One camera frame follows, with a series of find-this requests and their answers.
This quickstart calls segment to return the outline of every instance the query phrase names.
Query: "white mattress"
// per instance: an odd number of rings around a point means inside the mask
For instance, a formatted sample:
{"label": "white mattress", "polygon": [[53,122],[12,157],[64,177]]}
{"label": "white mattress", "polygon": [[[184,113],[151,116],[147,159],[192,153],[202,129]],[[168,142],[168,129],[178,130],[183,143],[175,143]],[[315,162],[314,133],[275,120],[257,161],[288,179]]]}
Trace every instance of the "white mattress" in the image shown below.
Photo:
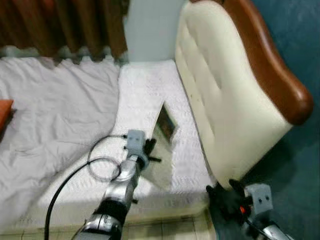
{"label": "white mattress", "polygon": [[[131,63],[122,67],[119,78],[119,110],[112,134],[125,134],[129,129],[144,130],[151,137],[159,109],[166,102],[179,128],[173,139],[172,182],[163,190],[141,177],[127,221],[148,221],[199,213],[208,205],[206,185],[215,180],[209,175],[198,138],[198,132],[173,60],[155,63]],[[125,141],[110,139],[97,147],[92,155],[123,159]],[[45,194],[11,230],[42,228],[49,202],[65,177],[85,156],[62,173]],[[106,183],[94,180],[87,169],[79,172],[62,190],[55,203],[51,226],[80,226],[98,206]]]}

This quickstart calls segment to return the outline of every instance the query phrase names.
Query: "orange pillow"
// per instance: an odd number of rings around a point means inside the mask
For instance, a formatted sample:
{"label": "orange pillow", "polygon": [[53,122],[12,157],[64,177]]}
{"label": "orange pillow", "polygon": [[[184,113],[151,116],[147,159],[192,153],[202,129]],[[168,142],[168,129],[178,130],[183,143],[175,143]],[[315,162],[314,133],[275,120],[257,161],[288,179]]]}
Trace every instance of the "orange pillow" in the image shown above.
{"label": "orange pillow", "polygon": [[0,133],[3,130],[5,123],[10,116],[13,100],[0,100]]}

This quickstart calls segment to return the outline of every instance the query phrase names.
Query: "mattress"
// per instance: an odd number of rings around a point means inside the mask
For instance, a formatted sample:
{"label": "mattress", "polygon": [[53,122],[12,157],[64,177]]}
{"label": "mattress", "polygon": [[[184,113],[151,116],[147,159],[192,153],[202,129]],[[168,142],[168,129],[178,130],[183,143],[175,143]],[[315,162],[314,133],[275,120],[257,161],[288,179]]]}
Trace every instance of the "mattress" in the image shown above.
{"label": "mattress", "polygon": [[57,173],[111,132],[120,69],[110,56],[58,65],[48,57],[0,60],[0,99],[14,100],[0,136],[0,232],[26,214]]}
{"label": "mattress", "polygon": [[[153,221],[201,212],[209,202],[206,185],[214,185],[216,181],[207,170],[197,128],[175,62],[168,60],[123,66],[119,77],[119,92],[119,108],[112,134],[125,134],[129,129],[138,129],[145,131],[150,138],[164,101],[178,124],[172,140],[174,147],[170,163],[170,188],[164,190],[156,183],[140,177],[134,192],[138,203],[131,205],[127,221]],[[126,156],[123,150],[125,144],[123,139],[108,139],[97,146],[92,156],[107,155],[123,160]],[[72,170],[85,161],[86,155],[61,173],[9,231],[43,228],[47,208],[56,189]],[[103,166],[101,163],[94,171],[103,174]],[[107,183],[96,181],[87,169],[80,171],[60,193],[53,208],[50,226],[67,228],[82,225],[98,206],[106,186]]]}

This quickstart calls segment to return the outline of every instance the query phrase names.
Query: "white wall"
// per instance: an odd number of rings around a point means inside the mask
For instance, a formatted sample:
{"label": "white wall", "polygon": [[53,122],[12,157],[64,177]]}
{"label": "white wall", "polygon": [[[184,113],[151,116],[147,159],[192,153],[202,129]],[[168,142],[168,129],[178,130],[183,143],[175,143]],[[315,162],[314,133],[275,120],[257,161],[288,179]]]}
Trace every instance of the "white wall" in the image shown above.
{"label": "white wall", "polygon": [[124,31],[130,61],[175,57],[180,9],[185,0],[131,0]]}

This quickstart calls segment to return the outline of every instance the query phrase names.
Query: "brown wooden headboard frame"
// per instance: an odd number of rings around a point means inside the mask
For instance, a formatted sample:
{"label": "brown wooden headboard frame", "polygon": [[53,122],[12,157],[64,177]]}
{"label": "brown wooden headboard frame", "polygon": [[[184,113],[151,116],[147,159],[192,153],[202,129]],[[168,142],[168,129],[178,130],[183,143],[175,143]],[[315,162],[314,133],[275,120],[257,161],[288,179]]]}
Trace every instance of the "brown wooden headboard frame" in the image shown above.
{"label": "brown wooden headboard frame", "polygon": [[[195,3],[204,0],[190,0]],[[293,125],[311,115],[311,94],[287,68],[258,9],[250,0],[212,0],[231,16],[242,39],[252,71],[263,91]]]}

